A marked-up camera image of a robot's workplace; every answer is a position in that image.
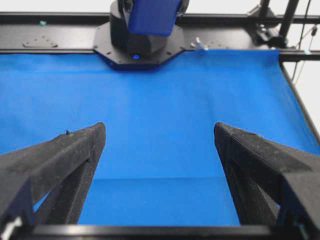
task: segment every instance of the metal bracket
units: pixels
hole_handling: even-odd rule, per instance
[[[255,36],[253,39],[258,44],[267,44],[270,47],[286,48],[288,44],[288,39],[281,36],[279,31],[275,27],[267,28],[264,24],[255,25]]]
[[[35,37],[26,42],[23,42],[22,45],[25,48],[57,48],[58,44],[45,35],[40,37]]]

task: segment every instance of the black vertical post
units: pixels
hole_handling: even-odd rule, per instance
[[[289,0],[279,32],[280,36],[282,36],[284,39],[287,37],[290,26],[294,20],[298,3],[299,0]]]
[[[268,8],[269,8],[270,0],[261,0],[260,1],[260,14],[259,17],[265,18],[268,14]]]

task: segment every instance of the blue cloth surface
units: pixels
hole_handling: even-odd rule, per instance
[[[94,54],[0,55],[0,153],[104,122],[80,224],[238,225],[215,123],[320,153],[278,56],[195,51],[155,70],[115,71]]]

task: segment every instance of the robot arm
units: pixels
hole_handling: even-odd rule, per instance
[[[118,4],[130,33],[168,37],[189,0],[118,0]]]

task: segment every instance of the white wall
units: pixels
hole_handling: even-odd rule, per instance
[[[0,12],[109,12],[113,0],[3,0]],[[253,9],[260,0],[191,0],[188,13],[244,14]],[[288,0],[271,0],[270,7],[276,14],[284,14]],[[308,0],[300,0],[296,14],[304,15]],[[320,0],[312,0],[310,15],[320,15]],[[298,43],[301,25],[293,25],[289,32],[289,45]],[[306,37],[302,49],[307,49],[310,36]],[[314,38],[313,48],[320,50],[320,30]],[[290,74],[294,64],[286,64]],[[296,85],[304,104],[320,132],[320,62],[307,62]]]

